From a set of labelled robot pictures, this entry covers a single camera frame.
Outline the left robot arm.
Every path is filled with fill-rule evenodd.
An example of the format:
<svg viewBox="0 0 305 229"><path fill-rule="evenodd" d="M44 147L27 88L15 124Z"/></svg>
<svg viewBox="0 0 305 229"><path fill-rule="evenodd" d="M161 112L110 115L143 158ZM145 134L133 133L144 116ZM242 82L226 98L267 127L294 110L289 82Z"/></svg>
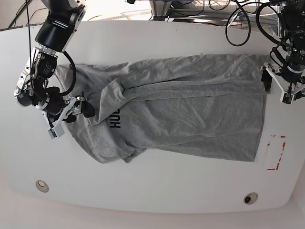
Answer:
<svg viewBox="0 0 305 229"><path fill-rule="evenodd" d="M275 46L269 53L275 63L262 67L264 74L276 81L283 103L290 104L305 93L305 2L303 0L254 1L256 25L261 34ZM279 23L279 39L268 34L260 23L261 11L274 10Z"/></svg>

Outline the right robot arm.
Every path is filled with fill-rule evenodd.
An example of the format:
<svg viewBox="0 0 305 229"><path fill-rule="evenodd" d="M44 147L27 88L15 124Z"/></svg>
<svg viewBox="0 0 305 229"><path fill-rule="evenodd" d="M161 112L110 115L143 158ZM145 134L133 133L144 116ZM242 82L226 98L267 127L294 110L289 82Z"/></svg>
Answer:
<svg viewBox="0 0 305 229"><path fill-rule="evenodd" d="M94 116L93 106L83 95L65 99L72 92L77 77L76 65L66 47L86 13L86 6L75 0L45 0L43 4L49 13L35 38L39 46L30 48L14 97L23 107L33 105L41 110L49 124L49 134L56 138L64 133L62 122L75 122L79 114L86 118ZM68 59L72 70L71 84L63 92L58 87L48 87L57 67L58 52Z"/></svg>

